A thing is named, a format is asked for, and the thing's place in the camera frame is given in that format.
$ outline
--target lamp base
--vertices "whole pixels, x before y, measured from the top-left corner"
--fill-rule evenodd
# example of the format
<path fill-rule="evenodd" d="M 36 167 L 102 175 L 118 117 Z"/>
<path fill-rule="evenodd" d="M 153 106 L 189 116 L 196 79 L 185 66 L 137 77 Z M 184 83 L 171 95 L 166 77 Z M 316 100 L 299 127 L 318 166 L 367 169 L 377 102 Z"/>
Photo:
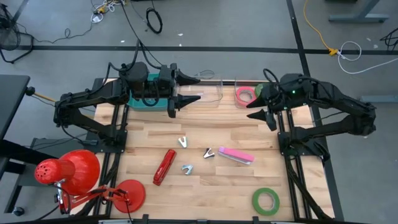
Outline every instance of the lamp base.
<path fill-rule="evenodd" d="M 127 197 L 130 200 L 131 204 L 127 205 L 125 202 L 113 202 L 116 209 L 123 213 L 131 213 L 135 212 L 139 208 L 141 208 L 142 204 L 145 201 L 145 188 L 142 183 L 138 180 L 125 180 L 121 182 L 117 187 L 117 189 L 121 189 L 127 192 Z"/>

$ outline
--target teal container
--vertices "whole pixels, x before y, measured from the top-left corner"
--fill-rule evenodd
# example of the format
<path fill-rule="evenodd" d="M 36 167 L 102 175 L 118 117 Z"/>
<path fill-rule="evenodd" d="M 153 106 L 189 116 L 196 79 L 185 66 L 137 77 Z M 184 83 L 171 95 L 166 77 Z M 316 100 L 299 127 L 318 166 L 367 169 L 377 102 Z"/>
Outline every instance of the teal container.
<path fill-rule="evenodd" d="M 158 73 L 149 74 L 148 81 L 152 81 L 154 78 L 159 76 Z M 155 99 L 153 98 L 146 98 L 145 99 L 148 103 L 154 103 Z M 159 102 L 155 106 L 146 106 L 142 100 L 136 101 L 130 96 L 130 100 L 127 103 L 133 110 L 136 111 L 165 111 L 167 110 L 167 99 L 159 99 Z"/>

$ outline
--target red lamp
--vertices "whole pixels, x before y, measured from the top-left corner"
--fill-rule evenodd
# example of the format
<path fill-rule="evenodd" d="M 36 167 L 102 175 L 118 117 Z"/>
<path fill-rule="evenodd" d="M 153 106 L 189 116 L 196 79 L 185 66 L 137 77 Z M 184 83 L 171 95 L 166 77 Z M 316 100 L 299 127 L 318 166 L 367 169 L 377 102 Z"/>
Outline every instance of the red lamp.
<path fill-rule="evenodd" d="M 59 159 L 46 159 L 37 165 L 35 178 L 41 184 L 57 184 L 66 191 L 58 191 L 61 211 L 65 211 L 70 201 L 70 209 L 99 195 L 112 200 L 120 212 L 134 212 L 145 200 L 145 188 L 136 180 L 125 180 L 115 189 L 103 185 L 91 190 L 100 176 L 100 163 L 94 153 L 80 149 L 68 152 Z"/>

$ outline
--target lamp shade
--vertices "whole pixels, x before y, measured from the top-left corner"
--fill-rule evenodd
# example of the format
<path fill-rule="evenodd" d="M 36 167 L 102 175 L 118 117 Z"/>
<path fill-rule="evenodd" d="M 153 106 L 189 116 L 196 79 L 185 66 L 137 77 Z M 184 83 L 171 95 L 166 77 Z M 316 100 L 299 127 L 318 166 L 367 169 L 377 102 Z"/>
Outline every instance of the lamp shade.
<path fill-rule="evenodd" d="M 59 159 L 46 159 L 35 170 L 35 178 L 41 184 L 65 179 L 62 188 L 74 196 L 91 190 L 99 176 L 100 163 L 97 157 L 85 149 L 68 152 Z"/>

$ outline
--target green tape roll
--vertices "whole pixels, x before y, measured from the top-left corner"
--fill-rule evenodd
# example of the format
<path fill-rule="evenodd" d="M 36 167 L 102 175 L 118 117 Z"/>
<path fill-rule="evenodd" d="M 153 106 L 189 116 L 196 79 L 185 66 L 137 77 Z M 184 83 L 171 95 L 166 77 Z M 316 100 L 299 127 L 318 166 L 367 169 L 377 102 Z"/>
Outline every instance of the green tape roll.
<path fill-rule="evenodd" d="M 259 204 L 260 194 L 268 194 L 274 200 L 274 203 L 270 210 L 264 210 L 263 208 L 261 208 Z M 261 215 L 266 215 L 266 216 L 275 215 L 279 210 L 280 202 L 278 195 L 274 192 L 274 190 L 269 189 L 267 187 L 256 190 L 255 193 L 253 194 L 252 202 L 254 209 Z"/>
<path fill-rule="evenodd" d="M 255 89 L 254 89 L 254 94 L 256 95 L 256 97 L 258 98 L 259 95 L 261 94 L 261 90 L 264 87 L 264 84 L 258 84 Z"/>

